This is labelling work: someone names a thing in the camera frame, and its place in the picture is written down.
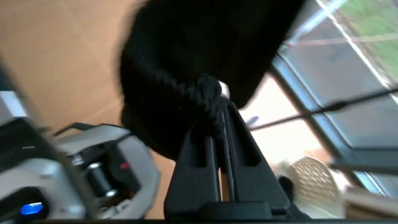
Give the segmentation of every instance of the green grass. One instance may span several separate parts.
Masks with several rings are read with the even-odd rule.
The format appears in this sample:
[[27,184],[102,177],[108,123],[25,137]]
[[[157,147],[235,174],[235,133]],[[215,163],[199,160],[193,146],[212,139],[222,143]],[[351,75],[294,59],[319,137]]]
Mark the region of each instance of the green grass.
[[[394,0],[348,0],[340,12],[359,36],[398,32],[398,4]],[[366,43],[373,56],[398,79],[398,40]]]

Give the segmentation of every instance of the blue led indicator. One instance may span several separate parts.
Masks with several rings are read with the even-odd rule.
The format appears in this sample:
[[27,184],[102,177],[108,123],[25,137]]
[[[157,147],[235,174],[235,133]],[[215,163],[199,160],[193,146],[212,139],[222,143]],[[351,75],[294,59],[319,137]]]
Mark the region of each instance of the blue led indicator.
[[30,203],[21,208],[21,214],[31,215],[39,213],[43,209],[42,202]]

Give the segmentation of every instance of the red light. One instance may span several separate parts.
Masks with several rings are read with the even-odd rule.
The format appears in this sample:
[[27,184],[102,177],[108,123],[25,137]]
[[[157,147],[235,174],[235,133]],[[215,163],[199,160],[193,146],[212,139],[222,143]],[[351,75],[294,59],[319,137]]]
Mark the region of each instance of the red light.
[[120,169],[127,169],[129,167],[129,164],[127,164],[127,162],[123,162],[122,164],[120,164],[119,168]]

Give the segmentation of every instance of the black wire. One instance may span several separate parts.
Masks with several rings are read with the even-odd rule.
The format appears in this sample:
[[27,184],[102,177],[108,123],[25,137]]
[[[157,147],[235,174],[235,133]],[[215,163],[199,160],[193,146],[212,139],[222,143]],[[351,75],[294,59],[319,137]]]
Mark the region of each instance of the black wire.
[[260,126],[256,126],[253,128],[249,128],[249,129],[250,129],[250,131],[256,131],[258,129],[268,128],[268,127],[271,127],[271,126],[274,126],[277,124],[286,123],[286,122],[293,121],[296,119],[309,119],[312,115],[315,115],[315,114],[339,111],[339,110],[345,109],[349,106],[353,106],[353,105],[356,105],[359,103],[364,103],[366,101],[374,100],[376,98],[380,98],[380,97],[387,96],[387,95],[390,95],[392,93],[397,93],[397,92],[398,92],[398,86],[395,86],[394,88],[391,88],[389,90],[386,90],[386,89],[378,90],[378,91],[374,91],[373,93],[353,97],[348,100],[336,101],[334,103],[330,103],[329,105],[321,107],[317,110],[309,111],[309,112],[306,112],[306,113],[300,114],[300,115],[289,116],[289,117],[282,118],[277,121],[273,121],[273,122],[263,124]]

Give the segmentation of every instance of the beige basket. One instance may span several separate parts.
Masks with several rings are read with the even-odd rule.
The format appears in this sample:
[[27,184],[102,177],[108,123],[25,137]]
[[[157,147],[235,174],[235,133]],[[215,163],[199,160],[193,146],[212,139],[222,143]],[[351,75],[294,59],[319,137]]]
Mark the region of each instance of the beige basket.
[[275,174],[294,183],[294,204],[312,218],[344,218],[341,192],[329,168],[312,157],[281,162]]

